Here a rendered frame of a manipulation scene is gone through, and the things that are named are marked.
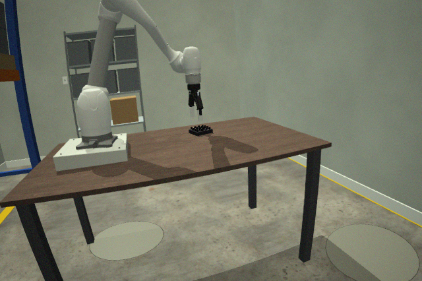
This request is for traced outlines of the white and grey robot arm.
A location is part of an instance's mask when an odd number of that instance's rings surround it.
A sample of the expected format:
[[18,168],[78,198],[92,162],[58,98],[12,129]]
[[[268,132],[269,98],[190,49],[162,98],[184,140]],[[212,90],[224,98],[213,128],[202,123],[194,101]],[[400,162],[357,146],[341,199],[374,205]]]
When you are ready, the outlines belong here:
[[[122,15],[127,15],[142,25],[177,73],[185,73],[186,83],[201,82],[201,59],[198,48],[187,47],[183,53],[172,50],[160,30],[140,6],[137,0],[101,0],[98,19],[99,26],[94,44],[88,85],[82,88],[77,101],[78,122],[82,142],[76,146],[80,149],[112,147],[118,136],[111,132],[111,114],[109,92],[106,85],[107,70],[113,45],[116,26]],[[181,59],[182,58],[182,59]],[[194,74],[193,74],[194,73]]]

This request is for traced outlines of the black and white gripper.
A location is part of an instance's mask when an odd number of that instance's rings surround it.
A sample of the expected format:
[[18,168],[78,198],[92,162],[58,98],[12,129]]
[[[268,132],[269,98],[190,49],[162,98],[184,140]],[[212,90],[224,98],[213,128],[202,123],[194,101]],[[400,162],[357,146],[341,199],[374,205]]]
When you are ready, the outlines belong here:
[[202,105],[202,100],[200,97],[200,92],[198,92],[198,90],[200,90],[200,83],[199,84],[189,84],[187,86],[187,89],[190,90],[189,91],[189,109],[190,109],[190,116],[194,117],[195,116],[195,110],[194,110],[194,102],[196,103],[197,106],[197,112],[198,112],[198,121],[203,121],[203,115],[202,115],[202,109],[203,109],[203,105]]

